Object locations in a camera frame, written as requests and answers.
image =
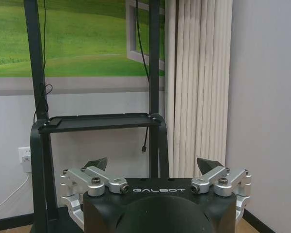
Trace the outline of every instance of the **black cable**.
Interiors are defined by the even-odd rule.
[[[144,143],[144,146],[142,147],[141,151],[143,153],[145,153],[146,151],[146,139],[147,139],[147,131],[148,131],[149,127],[146,128],[146,132],[145,132],[145,143]]]
[[[137,22],[137,33],[138,33],[139,47],[140,47],[140,51],[141,51],[141,55],[142,55],[142,60],[144,62],[146,77],[147,77],[147,80],[149,81],[150,80],[150,77],[149,77],[149,73],[148,73],[147,68],[146,68],[145,55],[144,55],[144,50],[142,48],[141,37],[140,37],[139,14],[138,14],[138,0],[136,0],[136,22]],[[146,128],[146,132],[145,132],[145,142],[144,142],[144,145],[143,145],[143,147],[141,149],[141,151],[143,153],[145,153],[145,151],[146,151],[146,139],[147,139],[148,129],[149,129],[149,127]]]
[[[45,66],[46,66],[46,57],[45,57],[45,46],[46,46],[46,22],[47,22],[47,9],[46,9],[46,0],[43,0],[44,4],[44,26],[43,26],[43,31],[44,31],[44,40],[43,40],[43,74],[45,74]],[[53,86],[51,84],[46,84],[43,85],[43,83],[40,83],[40,98],[37,104],[37,107],[35,109],[34,115],[33,115],[33,123],[35,123],[35,116],[37,115],[37,110],[40,107],[41,102],[44,102],[45,105],[45,112],[42,114],[46,114],[49,111],[49,105],[46,99],[46,95],[48,95],[51,91],[53,90]]]
[[[142,55],[142,60],[144,62],[144,67],[145,67],[145,72],[146,72],[147,80],[149,81],[150,80],[150,77],[149,77],[149,73],[148,73],[147,68],[146,68],[145,55],[144,55],[144,50],[142,48],[141,37],[140,37],[139,14],[138,14],[138,0],[136,0],[136,22],[137,22],[137,33],[138,33],[139,47],[140,47],[140,51],[141,51],[141,55]]]
[[[43,100],[44,101],[44,104],[45,104],[45,112],[43,112],[42,114],[46,114],[48,113],[49,111],[49,105],[48,105],[48,102],[47,102],[47,99],[46,99],[46,96],[51,93],[51,91],[53,90],[53,86],[52,84],[46,84],[45,86],[43,86],[43,84],[41,83],[40,85],[40,91],[41,91],[41,95],[40,95],[40,98],[39,98],[39,101],[38,101],[38,104],[37,104],[37,107],[35,109],[35,112],[34,112],[34,115],[33,115],[33,123],[35,123],[35,116],[37,114],[37,109],[39,108],[40,104],[41,104],[41,101]]]

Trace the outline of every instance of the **black screw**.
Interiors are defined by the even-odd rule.
[[[222,178],[218,179],[218,182],[221,184],[227,184],[228,180],[227,180],[227,178],[222,177]]]
[[[197,194],[199,192],[199,187],[196,185],[191,186],[191,192]]]
[[[124,185],[121,187],[121,193],[123,194],[127,194],[129,191],[129,186],[128,185]]]
[[[97,184],[100,183],[100,178],[99,177],[93,177],[92,178],[92,184]]]

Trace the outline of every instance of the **white cable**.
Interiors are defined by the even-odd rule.
[[[26,183],[27,183],[27,181],[29,180],[29,174],[27,175],[27,178],[26,178],[26,180],[24,181],[24,183],[22,183],[21,184],[21,186],[20,187],[18,187],[13,193],[11,193],[11,195],[10,196],[8,196],[8,198],[7,199],[5,199],[1,204],[0,204],[0,206],[2,206],[3,204],[5,204],[7,201],[8,201],[8,199],[10,199],[18,190],[20,190]]]

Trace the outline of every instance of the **silver metal bracket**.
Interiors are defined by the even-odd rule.
[[[129,190],[126,179],[108,177],[105,171],[95,166],[67,169],[61,175],[61,202],[68,207],[70,217],[83,231],[83,194],[87,192],[91,197],[99,197],[104,194],[105,186],[117,194],[125,194]]]
[[[119,177],[109,177],[105,171],[95,166],[88,167],[84,172],[91,177],[99,177],[112,193],[125,194],[129,190],[126,179]]]
[[[217,166],[202,177],[193,178],[191,190],[196,194],[208,193],[210,186],[219,178],[226,176],[226,174],[227,171],[225,167]]]
[[[202,177],[193,178],[191,191],[195,194],[209,192],[210,186],[216,195],[229,197],[236,195],[236,223],[243,217],[244,208],[251,197],[251,174],[246,169],[231,170],[217,166]]]
[[[68,207],[69,216],[84,231],[84,214],[81,210],[79,195],[61,197],[62,203]]]

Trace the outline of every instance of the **baseboard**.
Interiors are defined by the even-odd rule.
[[[33,224],[33,214],[0,219],[0,231]]]
[[[261,222],[261,220],[259,220],[246,209],[244,210],[243,218],[260,233],[275,233],[272,229],[266,226],[263,222]]]

